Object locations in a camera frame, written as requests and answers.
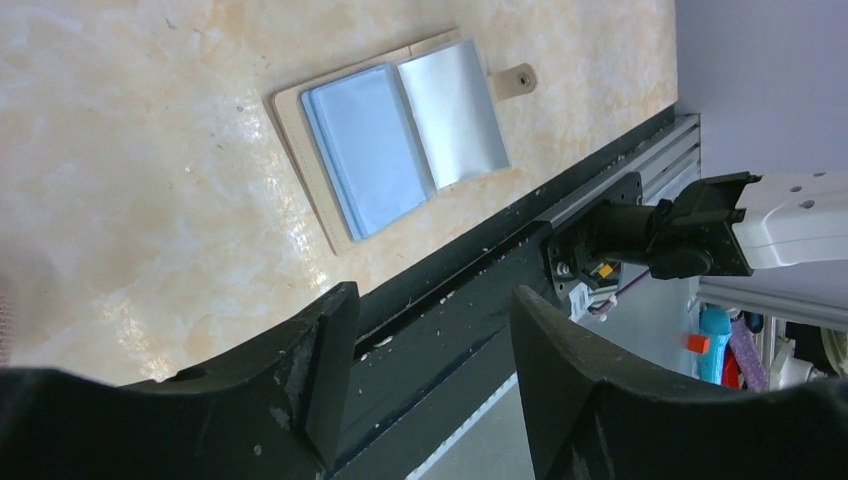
white wall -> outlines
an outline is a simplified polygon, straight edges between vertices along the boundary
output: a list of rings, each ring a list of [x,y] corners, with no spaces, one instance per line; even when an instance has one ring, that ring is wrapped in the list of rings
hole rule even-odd
[[[848,1],[677,0],[677,49],[705,176],[848,170]],[[848,262],[730,281],[848,307]]]

orange cap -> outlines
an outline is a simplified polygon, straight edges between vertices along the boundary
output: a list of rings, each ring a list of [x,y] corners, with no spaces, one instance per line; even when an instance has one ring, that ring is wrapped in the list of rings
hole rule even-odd
[[[689,335],[689,340],[686,342],[686,349],[703,355],[710,350],[710,337]]]

wire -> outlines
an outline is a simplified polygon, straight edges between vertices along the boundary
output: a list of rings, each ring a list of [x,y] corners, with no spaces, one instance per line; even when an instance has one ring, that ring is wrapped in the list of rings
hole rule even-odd
[[[600,307],[597,308],[589,308],[589,313],[592,315],[602,315],[610,311],[610,309],[616,305],[618,305],[618,299],[628,292],[631,288],[635,287],[636,284],[641,282],[642,280],[648,278],[651,274],[651,270],[645,270],[639,276],[631,280],[627,285],[618,289],[606,302],[602,303]]]

marble table surface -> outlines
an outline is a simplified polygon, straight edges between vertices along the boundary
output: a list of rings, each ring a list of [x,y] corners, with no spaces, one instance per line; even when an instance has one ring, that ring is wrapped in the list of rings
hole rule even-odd
[[[342,280],[364,293],[677,98],[673,0],[6,0],[0,357],[164,379]],[[459,28],[491,71],[514,168],[455,185],[340,257],[270,96]]]

blue bottle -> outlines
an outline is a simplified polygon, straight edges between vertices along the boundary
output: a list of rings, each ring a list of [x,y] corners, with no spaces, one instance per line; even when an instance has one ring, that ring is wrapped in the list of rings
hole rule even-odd
[[[730,340],[730,315],[720,308],[707,308],[701,313],[700,333],[710,338],[710,349],[698,358],[698,376],[705,382],[721,385],[724,349]]]

